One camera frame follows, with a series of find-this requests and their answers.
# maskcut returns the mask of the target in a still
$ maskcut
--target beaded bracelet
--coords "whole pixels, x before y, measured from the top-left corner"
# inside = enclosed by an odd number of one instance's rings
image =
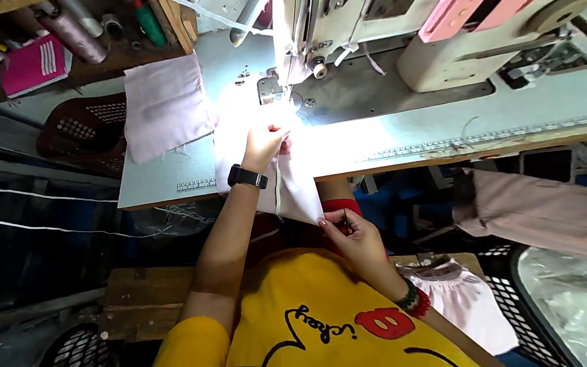
[[[409,292],[407,292],[407,295],[403,299],[399,300],[395,304],[399,308],[402,308],[403,310],[406,311],[409,308],[409,306],[415,302],[417,294],[416,294],[416,287],[413,285],[412,281],[407,278],[404,278],[404,277],[403,277],[403,280],[405,283],[407,283],[407,287],[409,288]]]
[[[425,292],[421,291],[419,288],[416,288],[416,293],[418,294],[418,304],[412,310],[407,311],[407,313],[417,319],[420,316],[425,316],[427,314],[429,306],[432,303],[429,301],[427,294],[425,294]]]

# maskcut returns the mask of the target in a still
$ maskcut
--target hanging garment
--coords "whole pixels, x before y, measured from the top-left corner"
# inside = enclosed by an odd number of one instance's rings
[[[436,268],[404,267],[403,274],[427,293],[432,307],[492,355],[518,346],[518,337],[502,315],[491,288],[450,259]]]
[[[211,133],[218,117],[196,54],[126,70],[126,140],[137,163]]]
[[[464,169],[452,215],[475,237],[587,255],[587,188],[521,174]]]
[[[228,112],[221,114],[214,133],[218,193],[225,196],[230,192],[228,174],[232,165],[241,163],[243,159],[250,128],[276,122],[282,129],[291,131],[291,154],[276,154],[269,162],[264,171],[269,181],[266,189],[260,190],[257,211],[318,225],[323,209],[314,177],[308,170],[311,159],[308,154],[312,150],[305,144],[306,127],[288,103],[240,105],[241,109],[233,112],[227,108]]]

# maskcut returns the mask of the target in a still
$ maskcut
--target brown basket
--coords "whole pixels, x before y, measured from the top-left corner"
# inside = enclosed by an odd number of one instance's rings
[[[120,178],[125,123],[126,93],[70,99],[53,109],[35,146],[42,157]]]

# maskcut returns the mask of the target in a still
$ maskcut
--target tape measure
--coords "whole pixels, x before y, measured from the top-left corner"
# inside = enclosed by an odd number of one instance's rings
[[[587,117],[578,118],[574,120],[565,120],[559,122],[545,123],[543,125],[534,125],[529,127],[517,127],[515,129],[507,129],[497,131],[494,133],[485,133],[474,135],[472,137],[459,137],[446,140],[437,140],[435,142],[428,142],[422,144],[414,144],[408,146],[394,147],[386,150],[376,152],[375,154],[363,155],[357,162],[368,161],[384,161],[387,159],[395,159],[404,155],[420,154],[431,151],[440,151],[449,147],[461,147],[476,144],[480,142],[488,142],[502,138],[516,137],[519,135],[540,133],[548,130],[566,129],[568,127],[579,127],[587,125]]]
[[[196,179],[194,181],[177,183],[177,193],[188,193],[190,191],[198,191],[204,189],[216,188],[216,178]]]

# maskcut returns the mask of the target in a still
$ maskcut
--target black wristwatch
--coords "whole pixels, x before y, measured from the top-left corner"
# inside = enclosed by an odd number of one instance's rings
[[[264,190],[268,181],[269,178],[265,175],[244,170],[237,163],[232,165],[230,174],[228,175],[228,186],[230,187],[234,186],[235,184],[242,183],[255,185],[258,188]]]

